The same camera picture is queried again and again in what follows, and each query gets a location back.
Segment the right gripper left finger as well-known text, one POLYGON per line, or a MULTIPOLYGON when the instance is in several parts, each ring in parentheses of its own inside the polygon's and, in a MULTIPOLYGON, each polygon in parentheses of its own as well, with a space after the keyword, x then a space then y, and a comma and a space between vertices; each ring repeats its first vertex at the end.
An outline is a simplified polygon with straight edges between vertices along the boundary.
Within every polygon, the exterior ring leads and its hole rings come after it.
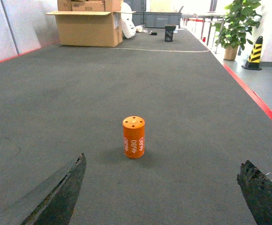
POLYGON ((81 153, 0 212, 0 225, 67 225, 77 202, 86 157, 81 153))

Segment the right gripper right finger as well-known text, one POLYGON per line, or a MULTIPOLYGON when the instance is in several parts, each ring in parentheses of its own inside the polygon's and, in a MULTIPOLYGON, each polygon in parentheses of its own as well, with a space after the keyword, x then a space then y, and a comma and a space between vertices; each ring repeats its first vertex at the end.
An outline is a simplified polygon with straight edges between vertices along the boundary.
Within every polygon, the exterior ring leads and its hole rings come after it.
POLYGON ((272 180, 247 160, 241 164, 237 183, 258 225, 272 225, 272 180))

